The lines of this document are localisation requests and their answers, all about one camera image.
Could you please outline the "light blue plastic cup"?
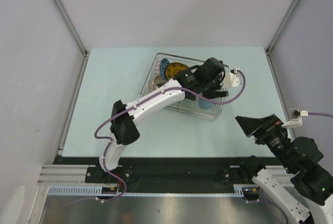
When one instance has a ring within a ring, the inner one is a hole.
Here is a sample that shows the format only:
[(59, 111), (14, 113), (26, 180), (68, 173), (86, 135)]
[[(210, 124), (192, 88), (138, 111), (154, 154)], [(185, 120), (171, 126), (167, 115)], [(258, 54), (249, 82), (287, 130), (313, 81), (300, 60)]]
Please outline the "light blue plastic cup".
[(202, 110), (211, 110), (214, 106), (215, 106), (214, 103), (211, 103), (211, 102), (203, 100), (203, 99), (199, 100), (199, 107)]

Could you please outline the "steel wire dish rack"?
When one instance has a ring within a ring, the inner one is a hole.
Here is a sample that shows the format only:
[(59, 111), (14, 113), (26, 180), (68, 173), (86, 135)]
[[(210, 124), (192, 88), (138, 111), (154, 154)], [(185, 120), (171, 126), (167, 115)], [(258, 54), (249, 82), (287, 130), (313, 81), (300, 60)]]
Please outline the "steel wire dish rack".
[[(163, 53), (163, 52), (157, 53), (153, 59), (153, 62), (152, 62), (152, 65), (150, 66), (148, 75), (146, 76), (144, 84), (141, 88), (140, 96), (143, 97), (143, 96), (149, 94), (148, 89), (147, 89), (147, 84), (150, 79), (157, 76), (156, 71), (155, 71), (155, 65), (158, 61), (160, 61), (163, 58), (168, 59), (170, 63), (173, 63), (173, 62), (183, 63), (183, 64), (187, 65), (189, 68), (193, 67), (195, 65), (202, 65), (204, 63), (203, 60), (182, 57), (182, 56), (167, 54), (167, 53)], [(185, 99), (180, 102), (175, 102), (165, 108), (168, 110), (186, 113), (186, 114), (194, 115), (194, 116), (209, 119), (209, 120), (216, 119), (222, 113), (223, 106), (218, 105), (218, 104), (215, 104), (215, 106), (211, 110), (202, 110), (199, 107), (199, 100), (200, 100), (200, 98), (197, 98), (195, 101), (192, 101), (190, 99)]]

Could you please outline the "yellow patterned round plate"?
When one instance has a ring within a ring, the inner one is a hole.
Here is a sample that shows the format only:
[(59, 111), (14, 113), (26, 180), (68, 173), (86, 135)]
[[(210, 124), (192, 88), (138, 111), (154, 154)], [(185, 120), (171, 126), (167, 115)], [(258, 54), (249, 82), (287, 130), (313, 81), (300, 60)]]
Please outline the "yellow patterned round plate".
[(180, 71), (187, 70), (187, 69), (188, 69), (187, 65), (185, 65), (183, 63), (179, 63), (179, 62), (173, 62), (166, 66), (164, 75), (165, 75), (166, 80), (168, 81), (168, 80), (172, 79)]

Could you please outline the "blue triangle patterned bowl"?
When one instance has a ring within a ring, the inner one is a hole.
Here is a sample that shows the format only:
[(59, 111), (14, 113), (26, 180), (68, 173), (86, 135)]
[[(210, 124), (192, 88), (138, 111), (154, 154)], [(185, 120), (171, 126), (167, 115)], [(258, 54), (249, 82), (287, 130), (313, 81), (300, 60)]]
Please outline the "blue triangle patterned bowl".
[(164, 80), (166, 80), (165, 69), (170, 64), (169, 60), (166, 58), (161, 59), (155, 65), (155, 71), (157, 75), (160, 75)]

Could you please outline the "red patterned white bowl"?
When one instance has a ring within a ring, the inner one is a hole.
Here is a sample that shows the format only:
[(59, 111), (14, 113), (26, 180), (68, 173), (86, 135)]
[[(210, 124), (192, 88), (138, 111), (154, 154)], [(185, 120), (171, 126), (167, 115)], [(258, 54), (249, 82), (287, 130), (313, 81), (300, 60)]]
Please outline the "red patterned white bowl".
[(161, 75), (157, 75), (156, 77), (153, 77), (149, 80), (147, 84), (148, 92), (153, 92), (154, 90), (157, 90), (161, 85), (164, 85), (166, 83), (166, 80), (162, 78)]

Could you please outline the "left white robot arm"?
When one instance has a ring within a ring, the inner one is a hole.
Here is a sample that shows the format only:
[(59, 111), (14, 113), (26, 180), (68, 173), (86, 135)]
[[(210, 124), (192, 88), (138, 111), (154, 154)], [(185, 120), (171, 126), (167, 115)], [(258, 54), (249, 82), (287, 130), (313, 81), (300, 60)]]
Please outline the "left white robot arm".
[(113, 104), (111, 118), (101, 125), (110, 124), (108, 144), (99, 157), (96, 174), (103, 182), (114, 178), (114, 169), (125, 148), (140, 138), (137, 127), (144, 118), (185, 99), (202, 98), (213, 103), (215, 98), (227, 96), (226, 89), (239, 85), (238, 71), (215, 58), (187, 69), (170, 63), (165, 67), (165, 76), (165, 82), (156, 84), (155, 89), (142, 98), (129, 103), (118, 100)]

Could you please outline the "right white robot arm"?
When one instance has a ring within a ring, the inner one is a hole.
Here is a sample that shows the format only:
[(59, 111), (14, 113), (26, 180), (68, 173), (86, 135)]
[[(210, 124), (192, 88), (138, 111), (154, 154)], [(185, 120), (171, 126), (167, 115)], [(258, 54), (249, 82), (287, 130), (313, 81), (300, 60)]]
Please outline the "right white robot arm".
[(332, 175), (319, 165), (324, 155), (314, 139), (288, 137), (287, 130), (301, 126), (303, 117), (309, 115), (309, 111), (294, 109), (287, 123), (275, 114), (263, 118), (235, 118), (247, 137), (254, 137), (255, 144), (266, 145), (286, 173), (293, 175), (290, 182), (307, 206), (297, 201), (254, 155), (240, 164), (240, 177), (246, 183), (258, 185), (287, 219), (296, 223), (332, 223)]

